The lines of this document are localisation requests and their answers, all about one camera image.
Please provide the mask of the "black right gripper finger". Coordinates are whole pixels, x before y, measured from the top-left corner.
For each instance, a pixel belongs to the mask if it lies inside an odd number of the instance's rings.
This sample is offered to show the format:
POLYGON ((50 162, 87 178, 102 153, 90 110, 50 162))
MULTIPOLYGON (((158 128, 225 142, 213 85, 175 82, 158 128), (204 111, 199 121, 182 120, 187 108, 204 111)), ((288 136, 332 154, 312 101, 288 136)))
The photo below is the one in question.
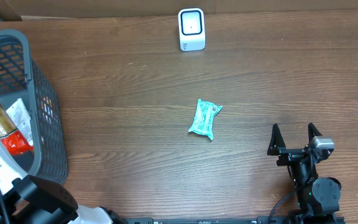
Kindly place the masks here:
POLYGON ((275 123, 272 126, 272 137, 270 144, 268 146, 267 155, 268 156, 279 156, 282 150, 286 149, 285 142, 283 140, 280 128, 278 124, 275 123))
POLYGON ((315 136, 321 136, 322 134, 318 131, 318 129, 315 127, 315 125, 313 123, 309 123, 308 124, 308 139, 309 139, 309 142, 308 142, 308 145, 309 146, 312 146, 312 139, 315 137, 315 136))

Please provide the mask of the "white tube gold cap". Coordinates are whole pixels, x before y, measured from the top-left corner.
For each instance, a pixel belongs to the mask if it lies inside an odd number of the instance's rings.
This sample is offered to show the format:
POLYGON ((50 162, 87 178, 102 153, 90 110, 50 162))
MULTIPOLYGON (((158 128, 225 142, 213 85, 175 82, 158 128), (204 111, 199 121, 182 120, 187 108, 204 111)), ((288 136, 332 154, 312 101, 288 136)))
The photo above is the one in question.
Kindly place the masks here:
POLYGON ((12 119, 14 124, 18 127, 19 131, 25 137, 30 146, 34 145, 31 130, 31 117, 22 98, 16 100, 7 110, 6 113, 12 119))

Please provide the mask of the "orange pasta packet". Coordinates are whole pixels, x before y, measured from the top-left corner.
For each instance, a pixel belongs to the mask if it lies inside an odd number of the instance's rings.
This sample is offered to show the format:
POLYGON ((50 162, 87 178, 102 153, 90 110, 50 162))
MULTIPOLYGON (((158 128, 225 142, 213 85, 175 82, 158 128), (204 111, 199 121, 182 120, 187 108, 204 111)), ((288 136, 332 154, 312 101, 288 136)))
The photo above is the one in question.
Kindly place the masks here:
POLYGON ((0 104, 0 141, 11 155, 34 149, 0 104))

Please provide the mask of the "teal snack packet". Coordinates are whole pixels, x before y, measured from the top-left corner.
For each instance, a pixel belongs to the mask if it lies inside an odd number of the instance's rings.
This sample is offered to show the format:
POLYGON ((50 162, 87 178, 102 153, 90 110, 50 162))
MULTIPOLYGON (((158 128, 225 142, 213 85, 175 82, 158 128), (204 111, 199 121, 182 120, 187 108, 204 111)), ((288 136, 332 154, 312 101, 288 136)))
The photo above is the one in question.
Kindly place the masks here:
POLYGON ((214 139, 214 117, 222 110, 222 108, 223 106, 218 106, 210 101, 204 101, 199 98, 193 123, 188 132, 207 136, 212 141, 214 139))

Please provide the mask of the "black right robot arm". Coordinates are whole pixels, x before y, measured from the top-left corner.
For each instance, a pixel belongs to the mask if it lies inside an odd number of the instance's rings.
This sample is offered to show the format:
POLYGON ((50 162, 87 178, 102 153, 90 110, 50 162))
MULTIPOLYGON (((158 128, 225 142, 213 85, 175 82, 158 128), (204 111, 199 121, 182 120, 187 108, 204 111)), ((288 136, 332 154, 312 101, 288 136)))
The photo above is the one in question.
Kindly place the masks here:
POLYGON ((333 177, 320 177, 316 164, 334 151, 334 141, 323 136, 313 123, 308 124, 308 144, 301 149, 287 149, 278 124, 272 126, 267 154, 277 156, 277 165, 287 167, 294 190, 280 199, 268 216, 268 222, 284 201, 296 195, 299 209, 288 212, 281 223, 339 223, 341 183, 333 177))

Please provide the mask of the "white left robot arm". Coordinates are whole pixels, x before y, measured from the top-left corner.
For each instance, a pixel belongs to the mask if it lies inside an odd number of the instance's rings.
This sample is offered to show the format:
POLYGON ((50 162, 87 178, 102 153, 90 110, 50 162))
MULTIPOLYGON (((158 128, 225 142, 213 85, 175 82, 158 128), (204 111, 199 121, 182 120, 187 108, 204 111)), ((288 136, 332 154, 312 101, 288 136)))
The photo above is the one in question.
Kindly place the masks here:
POLYGON ((0 223, 125 223, 113 210, 77 204, 60 184, 29 175, 0 141, 0 223))

